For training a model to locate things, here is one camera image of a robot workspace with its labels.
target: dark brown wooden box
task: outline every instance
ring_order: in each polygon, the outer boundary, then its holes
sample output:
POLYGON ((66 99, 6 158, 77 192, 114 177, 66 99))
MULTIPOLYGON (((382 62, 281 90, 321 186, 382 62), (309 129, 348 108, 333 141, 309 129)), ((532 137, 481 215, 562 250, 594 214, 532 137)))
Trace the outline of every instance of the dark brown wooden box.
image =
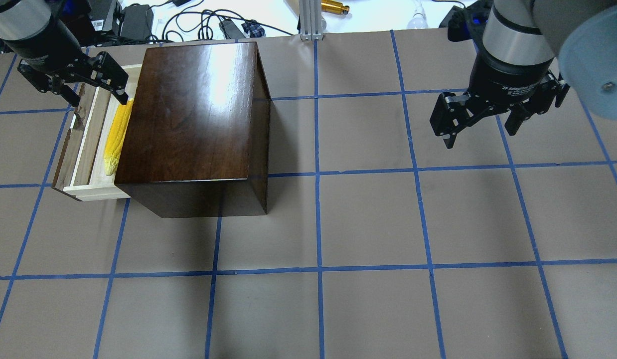
POLYGON ((114 184, 163 218, 267 213, 256 43, 149 48, 114 184))

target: yellow object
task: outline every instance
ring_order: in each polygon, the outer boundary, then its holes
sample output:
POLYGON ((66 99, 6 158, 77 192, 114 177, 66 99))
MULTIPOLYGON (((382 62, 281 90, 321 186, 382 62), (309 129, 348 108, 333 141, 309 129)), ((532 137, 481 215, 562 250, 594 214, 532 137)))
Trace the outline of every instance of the yellow object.
POLYGON ((322 0, 322 11, 335 14, 348 14, 350 7, 344 6, 344 4, 338 1, 322 0))
POLYGON ((129 100, 126 105, 119 105, 116 109, 113 122, 111 123, 110 132, 107 136, 107 143, 105 143, 104 154, 105 174, 108 176, 116 173, 116 168, 118 168, 122 143, 125 140, 133 102, 133 100, 129 100))

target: yellow corn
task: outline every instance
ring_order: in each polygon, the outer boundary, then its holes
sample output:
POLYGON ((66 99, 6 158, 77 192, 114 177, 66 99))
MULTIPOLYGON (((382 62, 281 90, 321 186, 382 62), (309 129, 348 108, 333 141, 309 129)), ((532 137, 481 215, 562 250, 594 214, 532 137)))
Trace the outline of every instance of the yellow corn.
POLYGON ((131 105, 133 100, 127 101, 126 105, 119 105, 116 109, 116 115, 111 123, 110 132, 107 136, 107 143, 105 144, 104 165, 105 174, 108 176, 116 173, 118 167, 118 161, 120 159, 120 152, 122 150, 122 143, 125 140, 125 134, 127 132, 127 124, 129 123, 129 116, 131 116, 131 105))

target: brass fitting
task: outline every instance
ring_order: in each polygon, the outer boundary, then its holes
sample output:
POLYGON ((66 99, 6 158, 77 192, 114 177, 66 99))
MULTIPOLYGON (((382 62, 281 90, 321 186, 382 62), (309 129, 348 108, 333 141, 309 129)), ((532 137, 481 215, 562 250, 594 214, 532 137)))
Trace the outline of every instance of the brass fitting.
POLYGON ((322 11, 334 14, 348 14, 349 6, 344 6, 341 2, 333 0, 322 0, 322 11))

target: robotic arm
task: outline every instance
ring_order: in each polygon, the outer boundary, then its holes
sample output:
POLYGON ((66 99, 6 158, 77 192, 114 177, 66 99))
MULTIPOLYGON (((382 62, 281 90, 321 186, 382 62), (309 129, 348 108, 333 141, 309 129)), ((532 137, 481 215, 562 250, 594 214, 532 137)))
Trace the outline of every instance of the robotic arm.
POLYGON ((44 0, 0 0, 0 38, 23 58, 17 69, 38 91, 51 91, 76 107, 80 98, 67 83, 86 82, 127 103, 127 73, 107 52, 83 54, 44 0))
POLYGON ((455 13, 448 38, 474 39, 478 54, 468 90, 440 94, 430 118, 446 148, 506 112, 514 136, 533 114, 559 107, 568 84, 594 113, 617 120, 617 0, 478 1, 455 13), (548 70, 555 55, 559 77, 548 70))

